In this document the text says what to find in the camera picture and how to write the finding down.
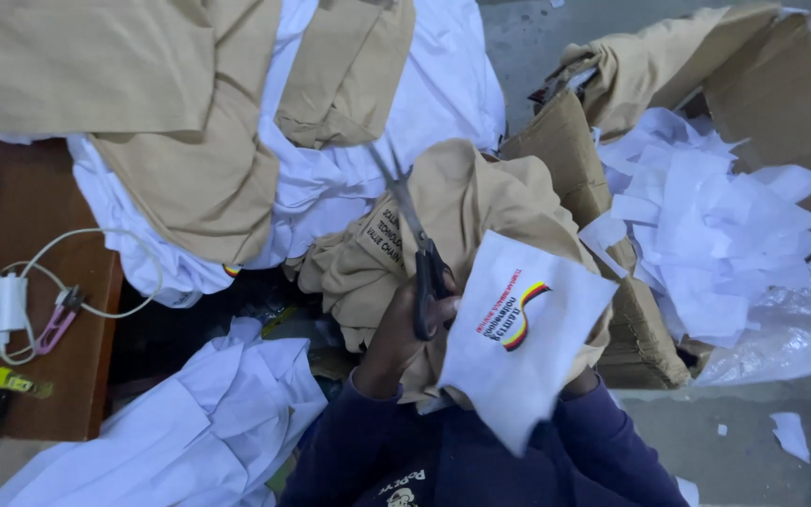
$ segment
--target black scissor handle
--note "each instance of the black scissor handle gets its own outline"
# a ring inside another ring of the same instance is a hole
[[[419,340],[429,342],[436,334],[435,326],[429,322],[436,320],[433,315],[434,302],[444,300],[452,295],[446,289],[444,273],[452,274],[450,267],[440,257],[433,239],[427,240],[427,250],[418,250],[414,254],[415,284],[414,294],[414,335]]]

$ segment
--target charging cable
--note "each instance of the charging cable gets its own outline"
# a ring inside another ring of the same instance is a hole
[[[85,302],[82,303],[80,305],[80,307],[82,307],[84,310],[88,311],[89,313],[92,313],[93,315],[97,315],[99,317],[123,318],[123,317],[127,317],[129,315],[132,315],[132,314],[140,311],[142,309],[142,307],[148,305],[152,301],[152,299],[155,298],[155,295],[158,294],[159,291],[161,290],[161,277],[162,277],[161,264],[159,263],[159,260],[155,257],[155,255],[152,253],[152,251],[146,246],[146,244],[142,242],[142,240],[140,239],[140,236],[136,236],[131,231],[124,230],[124,229],[89,228],[89,229],[77,229],[76,231],[69,231],[69,232],[67,232],[67,233],[53,239],[48,245],[44,246],[41,250],[39,250],[39,252],[33,257],[33,259],[30,259],[29,261],[15,262],[15,263],[13,263],[11,265],[6,266],[2,270],[0,270],[0,273],[3,272],[3,271],[8,271],[10,269],[13,269],[13,268],[15,268],[17,266],[24,266],[23,271],[21,271],[21,274],[18,275],[17,280],[15,281],[15,283],[18,284],[18,285],[23,283],[24,286],[26,287],[27,273],[30,272],[31,268],[34,268],[37,271],[41,271],[43,274],[48,276],[51,279],[52,282],[55,282],[55,285],[57,285],[58,288],[62,292],[67,291],[68,287],[64,284],[64,282],[62,282],[59,279],[59,277],[55,276],[55,273],[53,273],[52,271],[49,271],[48,269],[46,269],[43,266],[39,265],[39,259],[43,255],[45,255],[46,252],[48,252],[51,249],[51,247],[55,246],[59,241],[63,240],[64,238],[66,238],[68,236],[84,234],[84,233],[118,233],[118,234],[125,234],[125,235],[130,236],[133,239],[135,239],[136,242],[140,244],[140,247],[142,247],[142,251],[146,253],[146,255],[150,258],[150,260],[152,260],[152,263],[155,265],[155,271],[158,273],[158,283],[156,283],[155,290],[152,291],[152,294],[146,300],[144,300],[142,303],[140,303],[134,309],[131,309],[129,311],[125,311],[124,313],[118,313],[118,314],[106,313],[106,312],[104,312],[104,311],[102,311],[100,309],[97,309],[97,308],[94,308],[94,307],[91,307],[91,306],[87,305]],[[25,300],[25,294],[24,294],[24,300],[20,301],[20,304],[23,305],[24,328],[27,331],[27,340],[30,342],[30,344],[28,346],[26,346],[25,348],[22,348],[21,350],[17,351],[17,352],[8,353],[6,351],[6,347],[8,345],[9,340],[10,340],[9,331],[0,331],[0,357],[2,358],[3,361],[5,361],[6,363],[11,364],[13,366],[18,366],[18,365],[21,365],[21,364],[29,363],[30,361],[33,360],[33,358],[36,357],[36,351],[37,351],[36,338],[35,338],[35,335],[33,334],[33,328],[32,328],[32,326],[30,324],[30,318],[27,317],[27,304],[26,304],[26,300]],[[29,355],[27,355],[26,357],[23,357],[21,359],[17,359],[17,357],[23,356],[23,355],[28,354],[28,353],[29,353]]]

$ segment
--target shirt sleeve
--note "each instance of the shirt sleeve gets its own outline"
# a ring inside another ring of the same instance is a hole
[[[277,505],[352,505],[374,484],[378,453],[401,397],[400,385],[393,398],[366,398],[350,375],[340,397],[321,415]]]
[[[580,398],[560,402],[553,421],[584,476],[640,505],[688,507],[659,454],[643,443],[602,382]]]

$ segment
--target brown table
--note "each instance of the brown table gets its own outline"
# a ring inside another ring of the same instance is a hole
[[[28,261],[62,233],[96,227],[71,174],[62,140],[30,146],[0,143],[0,269]],[[99,233],[70,236],[39,261],[68,286],[78,285],[86,303],[116,313],[122,271],[117,253]],[[39,336],[51,317],[58,288],[36,270],[28,278],[28,315]],[[105,407],[108,363],[115,322],[81,312],[54,350],[15,366],[37,382],[51,382],[51,397],[16,393],[0,437],[81,441],[99,434]],[[27,346],[25,332],[13,332],[10,350]],[[0,359],[0,366],[6,365]]]

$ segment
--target bubble wrap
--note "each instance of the bubble wrap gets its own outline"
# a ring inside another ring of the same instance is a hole
[[[755,384],[811,375],[811,282],[775,289],[750,308],[760,330],[747,330],[733,348],[717,347],[694,385]]]

